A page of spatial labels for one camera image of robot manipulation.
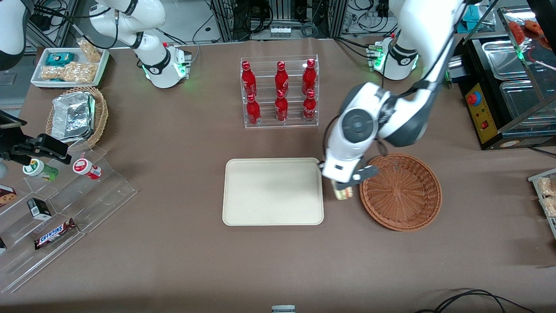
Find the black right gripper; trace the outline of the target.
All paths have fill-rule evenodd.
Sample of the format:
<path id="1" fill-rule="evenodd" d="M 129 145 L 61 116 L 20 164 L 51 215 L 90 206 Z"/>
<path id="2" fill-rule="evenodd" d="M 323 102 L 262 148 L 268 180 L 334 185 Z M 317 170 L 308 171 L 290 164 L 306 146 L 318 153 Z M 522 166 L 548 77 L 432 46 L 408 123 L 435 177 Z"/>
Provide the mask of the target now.
<path id="1" fill-rule="evenodd" d="M 50 158 L 62 164 L 69 165 L 72 162 L 72 155 L 66 154 L 67 150 L 68 146 L 66 143 L 46 133 L 40 133 L 38 137 L 7 133 L 1 134 L 1 159 L 5 161 L 14 161 L 24 166 L 30 164 L 32 157 Z"/>

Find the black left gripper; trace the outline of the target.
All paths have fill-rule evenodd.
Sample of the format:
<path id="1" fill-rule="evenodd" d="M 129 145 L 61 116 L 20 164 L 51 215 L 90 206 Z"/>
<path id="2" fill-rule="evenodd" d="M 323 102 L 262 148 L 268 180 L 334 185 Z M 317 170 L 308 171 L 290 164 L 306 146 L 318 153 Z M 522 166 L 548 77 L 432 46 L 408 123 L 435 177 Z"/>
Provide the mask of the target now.
<path id="1" fill-rule="evenodd" d="M 368 180 L 371 177 L 374 177 L 379 172 L 379 168 L 377 166 L 365 166 L 356 170 L 353 173 L 353 180 L 349 182 L 339 182 L 339 190 L 347 190 L 352 188 L 354 181 L 356 182 L 363 182 L 364 180 Z"/>

